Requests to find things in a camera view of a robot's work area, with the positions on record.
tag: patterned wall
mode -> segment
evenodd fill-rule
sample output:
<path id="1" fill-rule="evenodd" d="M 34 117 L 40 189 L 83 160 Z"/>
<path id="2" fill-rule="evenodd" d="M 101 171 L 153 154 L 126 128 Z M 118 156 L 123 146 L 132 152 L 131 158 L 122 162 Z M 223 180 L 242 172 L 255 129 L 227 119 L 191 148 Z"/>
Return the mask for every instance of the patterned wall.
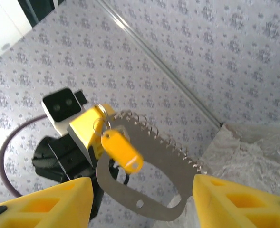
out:
<path id="1" fill-rule="evenodd" d="M 0 57 L 0 146 L 18 124 L 43 113 L 43 95 L 64 86 L 83 89 L 87 108 L 108 102 L 116 110 L 147 114 L 193 155 L 202 154 L 217 131 L 91 0 L 67 0 Z M 22 194 L 55 184 L 37 176 L 31 165 L 44 135 L 56 135 L 47 120 L 22 131 L 7 151 L 6 172 Z M 174 194 L 167 177 L 149 165 L 130 184 L 164 204 Z M 0 181 L 0 202 L 11 198 Z M 147 228 L 152 223 L 105 196 L 90 227 Z"/>
<path id="2" fill-rule="evenodd" d="M 280 123 L 280 0 L 111 0 L 223 121 Z"/>

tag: white marble surface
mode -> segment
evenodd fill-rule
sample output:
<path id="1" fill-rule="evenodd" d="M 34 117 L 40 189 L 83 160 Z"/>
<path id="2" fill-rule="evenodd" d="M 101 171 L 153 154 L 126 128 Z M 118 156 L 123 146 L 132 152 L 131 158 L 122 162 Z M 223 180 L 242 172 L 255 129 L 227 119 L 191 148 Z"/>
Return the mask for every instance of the white marble surface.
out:
<path id="1" fill-rule="evenodd" d="M 224 125 L 201 161 L 210 175 L 280 196 L 280 128 Z M 193 198 L 178 219 L 158 221 L 153 227 L 199 228 Z"/>

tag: white wall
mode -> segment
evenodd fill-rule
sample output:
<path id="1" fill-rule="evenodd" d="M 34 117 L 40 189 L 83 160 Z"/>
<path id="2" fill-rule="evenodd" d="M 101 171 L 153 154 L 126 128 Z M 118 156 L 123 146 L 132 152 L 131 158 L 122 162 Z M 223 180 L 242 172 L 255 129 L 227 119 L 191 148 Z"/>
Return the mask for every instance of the white wall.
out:
<path id="1" fill-rule="evenodd" d="M 0 55 L 31 29 L 17 0 L 0 0 Z"/>

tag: purple cable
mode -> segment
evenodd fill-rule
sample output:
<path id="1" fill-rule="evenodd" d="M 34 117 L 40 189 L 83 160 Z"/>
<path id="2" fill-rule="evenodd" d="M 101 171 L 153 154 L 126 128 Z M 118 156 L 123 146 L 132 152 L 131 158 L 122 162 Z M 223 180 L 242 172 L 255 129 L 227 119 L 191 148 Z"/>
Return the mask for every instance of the purple cable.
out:
<path id="1" fill-rule="evenodd" d="M 42 120 L 44 118 L 46 118 L 47 116 L 44 114 L 44 115 L 40 115 L 40 116 L 37 116 L 31 120 L 28 120 L 26 122 L 24 122 L 21 126 L 19 126 L 18 128 L 16 128 L 8 137 L 7 139 L 5 140 L 5 142 L 3 143 L 3 145 L 1 146 L 1 149 L 0 149 L 0 178 L 2 180 L 2 182 L 4 183 L 5 187 L 9 190 L 9 192 L 11 192 L 13 194 L 13 196 L 15 197 L 20 197 L 22 196 L 20 194 L 20 192 L 18 192 L 14 186 L 11 184 L 11 182 L 9 181 L 8 177 L 7 177 L 7 174 L 6 174 L 6 171 L 5 171 L 5 166 L 4 166 L 4 157 L 5 157 L 5 152 L 6 152 L 6 149 L 8 147 L 8 144 L 11 142 L 11 140 L 14 138 L 15 135 L 17 135 L 22 129 L 24 129 L 25 127 L 27 127 L 28 125 L 36 122 L 36 121 L 39 121 L 39 120 Z"/>

